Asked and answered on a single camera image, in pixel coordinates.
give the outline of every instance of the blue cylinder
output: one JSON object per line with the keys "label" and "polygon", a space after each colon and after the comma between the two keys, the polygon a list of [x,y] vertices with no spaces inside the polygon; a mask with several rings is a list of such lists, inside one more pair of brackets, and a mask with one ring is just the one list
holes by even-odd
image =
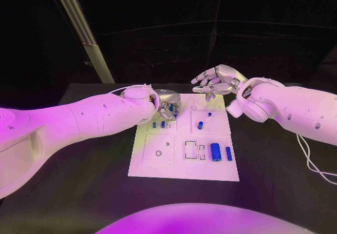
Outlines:
{"label": "blue cylinder", "polygon": [[202,126],[203,126],[203,122],[200,121],[199,122],[199,126],[197,126],[197,129],[202,130]]}
{"label": "blue cylinder", "polygon": [[232,153],[230,153],[230,148],[229,147],[226,147],[226,158],[227,158],[229,161],[233,160],[232,159]]}
{"label": "blue cylinder", "polygon": [[219,162],[222,160],[220,146],[217,143],[210,144],[212,161]]}

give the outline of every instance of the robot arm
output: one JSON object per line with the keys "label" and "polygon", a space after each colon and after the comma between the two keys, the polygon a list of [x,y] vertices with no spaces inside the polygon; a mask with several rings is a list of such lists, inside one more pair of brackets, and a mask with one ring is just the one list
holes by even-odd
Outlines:
{"label": "robot arm", "polygon": [[258,122],[272,118],[284,129],[337,145],[337,95],[302,87],[285,87],[266,78],[246,79],[226,65],[203,72],[191,83],[197,81],[202,81],[200,86],[193,91],[206,93],[207,101],[215,94],[236,94],[226,107],[235,118],[243,113]]}
{"label": "robot arm", "polygon": [[66,145],[148,122],[157,111],[164,116],[166,105],[180,101],[180,95],[173,95],[174,100],[170,96],[161,101],[150,85],[134,85],[119,96],[109,92],[39,110],[0,108],[0,199],[23,186]]}

